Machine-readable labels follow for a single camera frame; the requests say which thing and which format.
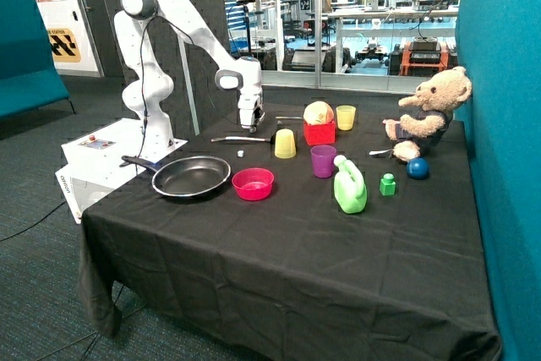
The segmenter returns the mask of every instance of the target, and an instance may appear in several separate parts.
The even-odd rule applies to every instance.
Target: teddy bear ear
[[[464,67],[454,67],[453,70],[454,71],[460,71],[463,74],[466,74],[466,69]]]
[[[464,88],[462,89],[462,93],[460,94],[460,96],[457,97],[457,100],[459,102],[467,101],[471,95],[472,95],[472,82],[468,81],[464,85]]]

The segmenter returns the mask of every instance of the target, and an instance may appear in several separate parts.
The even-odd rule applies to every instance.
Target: grey carpet
[[[63,80],[77,115],[61,101],[0,121],[0,240],[25,230],[63,202],[54,176],[66,163],[61,144],[119,118],[134,118],[122,104],[121,79]],[[361,111],[383,114],[396,110],[397,96],[279,89],[265,92],[269,103],[302,106],[313,99],[354,103]],[[0,264],[0,359],[81,359],[92,342],[89,335],[93,329],[75,291],[79,227],[67,205],[29,231],[1,242]],[[135,313],[124,321],[115,339],[97,339],[85,359],[265,359],[246,348],[218,342],[184,321],[142,309],[144,303],[127,288],[118,305],[125,315]]]

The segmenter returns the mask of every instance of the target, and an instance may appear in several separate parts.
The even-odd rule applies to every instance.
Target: black frying pan
[[[159,194],[173,198],[189,198],[207,194],[225,183],[231,175],[227,162],[215,156],[190,156],[156,169],[150,161],[134,156],[123,160],[154,172],[152,187]]]

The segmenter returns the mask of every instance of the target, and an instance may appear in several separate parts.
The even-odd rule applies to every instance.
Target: green block
[[[380,181],[380,192],[384,196],[395,194],[396,182],[392,173],[386,173]]]

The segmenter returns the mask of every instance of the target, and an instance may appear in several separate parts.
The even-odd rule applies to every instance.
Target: teal sofa
[[[36,0],[0,0],[0,10],[0,118],[69,99]]]

